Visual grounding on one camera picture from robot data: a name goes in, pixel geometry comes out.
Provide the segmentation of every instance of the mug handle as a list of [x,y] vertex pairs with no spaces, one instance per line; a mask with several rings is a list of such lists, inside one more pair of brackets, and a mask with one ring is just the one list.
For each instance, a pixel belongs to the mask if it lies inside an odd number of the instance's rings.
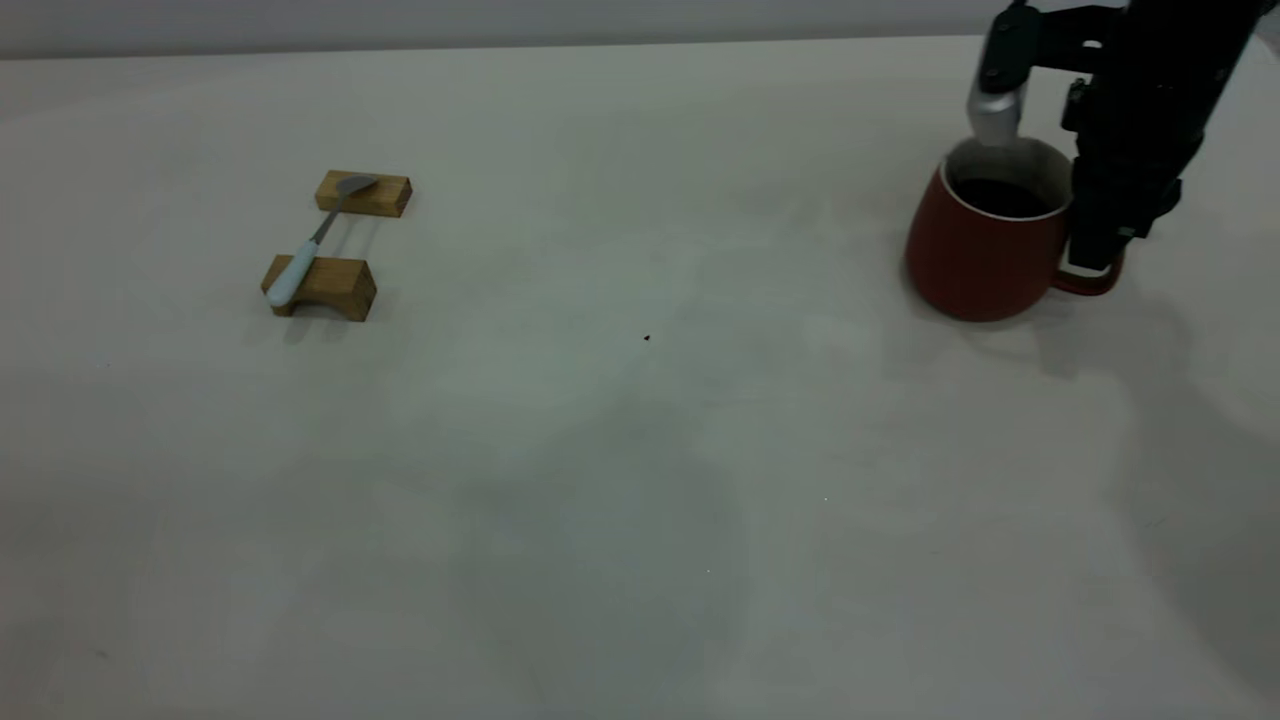
[[1096,296],[1110,291],[1116,286],[1116,281],[1120,279],[1120,270],[1124,269],[1124,250],[1116,259],[1111,261],[1111,266],[1107,268],[1105,275],[1098,275],[1096,278],[1085,278],[1083,275],[1076,275],[1075,273],[1068,273],[1066,270],[1057,270],[1053,273],[1053,287],[1061,291],[1071,292],[1075,295]]

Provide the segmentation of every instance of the table surface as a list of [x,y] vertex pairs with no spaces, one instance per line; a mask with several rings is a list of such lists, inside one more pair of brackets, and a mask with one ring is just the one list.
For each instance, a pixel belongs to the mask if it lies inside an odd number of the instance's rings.
[[[1276,59],[1111,295],[978,327],[900,272],[978,50],[0,64],[0,714],[1280,707]],[[364,324],[257,287],[330,168],[416,188],[321,249]]]

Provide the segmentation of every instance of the mug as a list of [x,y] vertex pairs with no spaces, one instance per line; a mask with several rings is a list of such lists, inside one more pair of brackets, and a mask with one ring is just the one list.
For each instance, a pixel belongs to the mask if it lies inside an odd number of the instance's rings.
[[908,275],[929,305],[973,322],[1011,318],[1050,287],[1102,295],[1124,255],[1100,277],[1060,269],[1070,204],[1071,161],[1048,143],[966,140],[942,159],[915,211]]

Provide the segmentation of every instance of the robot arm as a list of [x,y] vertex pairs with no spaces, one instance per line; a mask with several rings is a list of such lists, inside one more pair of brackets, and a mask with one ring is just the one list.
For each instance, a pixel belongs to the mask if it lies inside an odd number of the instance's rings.
[[1069,261],[1103,270],[1181,197],[1179,174],[1258,19],[1276,0],[1130,0],[1041,13],[1015,0],[996,17],[969,95],[978,140],[1018,135],[1034,65],[1092,74],[1068,92],[1076,133]]

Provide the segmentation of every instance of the wooden block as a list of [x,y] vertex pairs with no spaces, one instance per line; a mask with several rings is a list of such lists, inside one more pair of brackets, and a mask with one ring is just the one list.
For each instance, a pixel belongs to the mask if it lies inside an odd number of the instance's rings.
[[[293,255],[275,256],[270,269],[266,270],[266,277],[262,278],[264,293],[292,259]],[[316,258],[302,278],[298,291],[293,293],[293,300],[284,307],[271,307],[271,311],[288,318],[300,302],[317,302],[342,313],[348,320],[362,323],[369,316],[369,309],[374,306],[376,295],[378,286],[374,284],[374,275],[369,272],[369,263],[343,258]]]
[[378,173],[348,173],[346,170],[329,170],[316,190],[316,205],[321,210],[333,210],[338,205],[338,181],[348,176],[370,174],[378,182],[351,193],[342,204],[343,213],[357,213],[361,215],[383,215],[385,218],[399,218],[408,205],[408,199],[413,195],[413,186],[403,176],[380,176]]

